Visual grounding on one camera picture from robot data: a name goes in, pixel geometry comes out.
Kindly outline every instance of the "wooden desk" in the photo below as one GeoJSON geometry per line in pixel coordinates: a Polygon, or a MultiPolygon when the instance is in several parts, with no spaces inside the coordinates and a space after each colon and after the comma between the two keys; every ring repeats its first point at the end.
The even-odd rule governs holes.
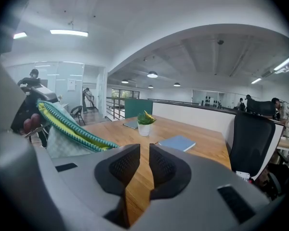
{"type": "Polygon", "coordinates": [[[120,146],[136,143],[141,145],[140,165],[126,188],[130,224],[133,224],[149,206],[149,194],[154,188],[153,176],[149,167],[149,143],[157,143],[175,135],[183,135],[196,142],[196,145],[187,153],[210,158],[231,169],[225,139],[221,133],[158,116],[154,117],[157,118],[157,121],[152,124],[150,135],[147,137],[140,136],[138,129],[122,125],[135,118],[103,122],[85,127],[87,131],[120,146]]]}
{"type": "Polygon", "coordinates": [[[277,149],[289,151],[289,140],[281,138],[278,142],[277,149]]]}

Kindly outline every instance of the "metal railing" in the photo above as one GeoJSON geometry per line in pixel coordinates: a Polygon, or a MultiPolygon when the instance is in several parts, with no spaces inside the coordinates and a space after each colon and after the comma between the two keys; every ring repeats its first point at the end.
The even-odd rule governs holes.
{"type": "Polygon", "coordinates": [[[182,101],[175,101],[175,100],[164,100],[164,99],[153,99],[153,98],[148,98],[148,100],[152,100],[152,101],[154,101],[154,102],[167,102],[167,103],[182,103],[182,104],[199,105],[198,103],[182,102],[182,101]]]}
{"type": "Polygon", "coordinates": [[[106,97],[106,112],[110,114],[113,119],[120,120],[121,117],[125,119],[125,100],[128,98],[113,98],[106,97]]]}

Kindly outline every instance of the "potted plant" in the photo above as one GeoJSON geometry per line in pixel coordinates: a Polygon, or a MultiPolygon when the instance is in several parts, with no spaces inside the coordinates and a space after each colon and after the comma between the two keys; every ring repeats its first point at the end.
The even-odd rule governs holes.
{"type": "Polygon", "coordinates": [[[141,136],[148,136],[151,129],[151,124],[155,122],[156,119],[149,115],[146,111],[139,114],[137,117],[138,131],[141,136]]]}

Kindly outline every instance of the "green panel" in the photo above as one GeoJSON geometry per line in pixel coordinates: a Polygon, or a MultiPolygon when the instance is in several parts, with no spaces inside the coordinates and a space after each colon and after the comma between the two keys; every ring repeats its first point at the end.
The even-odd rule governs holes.
{"type": "Polygon", "coordinates": [[[144,99],[126,99],[125,100],[125,118],[138,116],[144,110],[152,114],[153,101],[144,99]]]}

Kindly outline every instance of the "wooden floor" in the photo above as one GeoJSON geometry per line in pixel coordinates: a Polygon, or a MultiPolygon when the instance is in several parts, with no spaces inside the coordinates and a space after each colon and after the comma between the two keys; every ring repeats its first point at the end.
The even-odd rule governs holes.
{"type": "MultiPolygon", "coordinates": [[[[75,120],[82,127],[83,126],[87,126],[87,125],[92,125],[92,124],[95,124],[95,123],[109,121],[109,119],[108,118],[104,118],[98,112],[98,110],[95,110],[95,112],[93,112],[92,110],[88,109],[88,112],[84,113],[84,114],[81,114],[81,116],[82,116],[83,121],[85,122],[86,125],[83,124],[81,119],[80,119],[80,123],[78,121],[78,118],[76,118],[75,120]]],[[[34,146],[38,146],[38,147],[42,146],[42,143],[41,143],[37,133],[34,134],[33,136],[31,136],[31,141],[32,141],[32,144],[34,146]]]]}

